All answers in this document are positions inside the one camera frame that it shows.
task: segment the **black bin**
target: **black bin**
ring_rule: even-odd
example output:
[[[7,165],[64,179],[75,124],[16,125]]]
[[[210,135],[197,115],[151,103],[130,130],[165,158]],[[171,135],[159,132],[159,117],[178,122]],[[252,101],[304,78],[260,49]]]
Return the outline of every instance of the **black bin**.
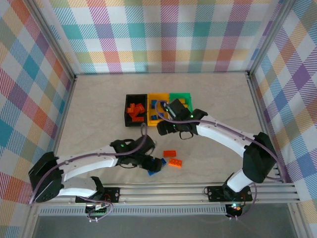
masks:
[[[124,107],[124,123],[126,127],[131,127],[131,126],[141,126],[142,123],[145,123],[148,125],[148,119],[147,119],[147,99],[148,95],[147,94],[127,94],[125,97],[125,107]],[[140,113],[137,115],[137,117],[143,117],[144,121],[143,122],[134,122],[132,121],[132,118],[127,112],[127,108],[130,107],[130,104],[134,103],[135,105],[141,103],[143,107],[145,108],[144,113]]]

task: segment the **colorful checkered pattern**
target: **colorful checkered pattern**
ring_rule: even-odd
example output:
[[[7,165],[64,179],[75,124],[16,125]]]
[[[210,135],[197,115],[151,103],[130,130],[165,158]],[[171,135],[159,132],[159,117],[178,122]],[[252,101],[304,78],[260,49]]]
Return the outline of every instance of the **colorful checkered pattern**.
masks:
[[[269,22],[268,22],[268,24],[267,24],[262,36],[261,36],[259,42],[258,42],[258,45],[257,45],[256,49],[254,50],[254,53],[253,53],[253,55],[251,57],[251,60],[250,60],[250,62],[248,64],[247,70],[251,69],[251,66],[252,66],[254,60],[256,59],[256,57],[257,57],[257,55],[259,53],[259,50],[263,46],[263,43],[264,43],[264,41],[265,41],[265,39],[267,37],[267,34],[269,33],[269,31],[270,31],[270,29],[271,29],[271,27],[273,25],[273,22],[275,21],[276,17],[278,16],[278,13],[281,10],[281,7],[282,7],[284,2],[285,2],[285,0],[279,0],[278,1],[278,4],[277,4],[277,6],[276,6],[276,8],[274,10],[274,13],[271,16],[271,18],[270,18],[270,20],[269,20]]]
[[[28,171],[52,150],[71,80],[22,0],[0,1],[0,237],[15,238]]]
[[[317,237],[317,1],[298,0],[256,73],[280,157]]]
[[[281,4],[278,0],[50,0],[49,6],[37,2],[77,73],[245,71],[257,41],[263,34],[265,38],[278,12],[270,12],[271,6],[279,9]],[[269,24],[267,29],[263,22]]]

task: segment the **white robotic arm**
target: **white robotic arm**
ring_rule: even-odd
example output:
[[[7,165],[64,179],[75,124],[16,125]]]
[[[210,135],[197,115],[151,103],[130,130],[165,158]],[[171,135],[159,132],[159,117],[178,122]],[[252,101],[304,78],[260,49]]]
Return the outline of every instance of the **white robotic arm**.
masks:
[[[243,188],[254,182],[263,182],[276,163],[268,152],[258,146],[261,144],[275,153],[268,135],[262,132],[253,135],[239,131],[199,109],[190,112],[178,99],[169,104],[161,102],[160,105],[173,119],[158,123],[160,135],[189,132],[192,136],[194,134],[205,136],[232,149],[243,158],[243,168],[232,174],[223,185],[224,194],[228,199],[233,199]]]
[[[29,171],[29,178],[33,190],[38,186],[42,176],[57,165],[58,168],[40,183],[35,201],[45,202],[56,196],[75,195],[91,199],[100,199],[104,187],[98,177],[77,178],[75,176],[100,168],[132,164],[151,172],[158,172],[162,167],[162,160],[147,153],[155,148],[152,139],[145,135],[137,140],[116,140],[110,145],[98,150],[72,155],[56,157],[53,152],[45,153]]]

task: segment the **lego brick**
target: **lego brick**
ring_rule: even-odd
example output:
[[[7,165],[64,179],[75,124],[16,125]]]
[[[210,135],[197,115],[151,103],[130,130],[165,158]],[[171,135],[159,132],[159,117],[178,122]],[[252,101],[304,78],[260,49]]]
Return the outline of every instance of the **lego brick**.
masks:
[[[152,100],[151,101],[151,108],[154,109],[155,108],[155,104],[157,103],[156,100]]]
[[[127,113],[134,113],[134,108],[127,108]]]
[[[175,166],[175,167],[181,168],[182,164],[183,164],[183,161],[175,159],[175,158],[170,158],[168,164],[171,165],[171,166]]]
[[[132,118],[133,122],[144,122],[144,117],[134,117]]]
[[[142,103],[137,104],[136,107],[140,109],[140,113],[145,113],[145,108],[143,107]]]
[[[157,120],[157,119],[158,119],[157,115],[151,116],[151,120]]]
[[[176,156],[176,150],[164,150],[163,151],[163,157],[175,157]]]
[[[162,159],[162,162],[163,162],[163,164],[162,164],[162,168],[166,165],[166,160],[165,159]],[[150,175],[150,176],[152,176],[152,175],[154,175],[154,174],[156,174],[156,173],[158,173],[158,172],[150,172],[150,171],[148,171],[148,174]]]
[[[140,113],[140,108],[135,108],[134,112],[129,113],[130,117],[135,118]]]
[[[182,104],[185,104],[185,99],[184,98],[179,98],[178,99]]]

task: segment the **cable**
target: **cable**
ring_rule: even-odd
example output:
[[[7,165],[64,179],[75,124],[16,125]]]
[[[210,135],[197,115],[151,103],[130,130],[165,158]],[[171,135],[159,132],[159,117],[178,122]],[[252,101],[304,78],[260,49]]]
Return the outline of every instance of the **cable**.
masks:
[[[95,218],[94,220],[91,219],[91,217],[90,217],[91,212],[89,212],[89,213],[88,213],[88,219],[89,219],[90,222],[91,222],[91,221],[96,221],[96,222],[98,222],[98,221],[100,221],[102,218],[105,218],[106,216],[108,216],[108,215],[113,211],[113,203],[112,203],[112,202],[101,201],[101,200],[93,200],[93,199],[89,199],[89,198],[82,197],[82,196],[78,196],[78,197],[80,197],[81,199],[84,199],[84,200],[86,200],[86,201],[90,201],[90,202],[101,202],[101,203],[109,204],[109,206],[110,206],[110,209],[109,209],[109,210],[107,209],[107,213],[106,213],[106,214],[104,214],[103,216],[101,216],[101,217],[99,217],[99,218]]]
[[[123,152],[123,153],[90,153],[90,154],[86,154],[86,155],[80,155],[80,156],[77,156],[77,157],[74,157],[68,161],[64,161],[62,163],[59,163],[58,165],[55,165],[54,167],[52,167],[50,170],[48,170],[44,175],[43,177],[40,179],[40,181],[38,182],[38,184],[36,185],[35,189],[33,190],[33,193],[31,195],[31,198],[30,198],[30,201],[29,201],[29,205],[31,205],[35,199],[35,196],[36,196],[36,193],[38,192],[40,186],[42,185],[43,181],[47,178],[47,176],[52,172],[54,171],[55,169],[59,168],[60,166],[63,166],[65,165],[66,162],[68,163],[71,163],[71,162],[74,162],[76,160],[79,160],[79,159],[83,159],[83,158],[86,158],[86,157],[89,157],[89,156],[124,156],[124,155],[130,155],[130,154],[133,154],[134,152],[138,151],[139,149],[141,149],[141,147],[145,144],[146,142],[146,135],[148,134],[148,129],[147,129],[147,126],[145,125],[145,123],[142,123],[141,124],[141,134],[143,136],[143,139],[141,141],[141,144],[138,145],[136,148],[134,148],[133,150],[131,151],[128,151],[128,152]]]
[[[210,124],[212,126],[218,126],[224,130],[226,130],[227,132],[231,133],[231,134],[234,134],[236,136],[239,136],[239,137],[242,137],[242,138],[245,138],[246,140],[252,142],[252,143],[255,143],[256,145],[260,146],[262,149],[264,149],[266,152],[269,153],[269,155],[271,155],[275,160],[276,160],[276,163],[277,165],[281,168],[282,170],[282,174],[281,174],[281,177],[282,179],[286,179],[286,169],[284,166],[282,166],[281,162],[279,161],[278,157],[271,151],[269,150],[266,146],[262,145],[261,143],[249,138],[249,137],[246,137],[245,135],[239,133],[239,132],[236,132],[235,130],[232,130],[224,125],[221,125],[221,124],[218,124],[216,122],[213,122],[213,121],[208,121],[208,120],[170,120],[168,118],[165,118],[164,116],[162,116],[159,111],[158,111],[158,105],[161,104],[161,102],[164,102],[166,103],[165,101],[157,101],[157,103],[155,104],[155,111],[158,113],[158,116],[160,118],[162,118],[163,120],[167,121],[167,122],[170,122],[170,123],[174,123],[174,124],[186,124],[186,123],[193,123],[193,122],[198,122],[198,123],[206,123],[206,124]],[[279,178],[272,178],[272,177],[267,177],[268,179],[271,179],[271,180],[275,180],[275,181],[281,181],[281,179]]]
[[[122,166],[122,165],[119,165],[120,167],[123,167],[124,169],[134,169],[134,168],[136,168],[136,166],[133,166],[133,167],[124,167],[124,166]]]

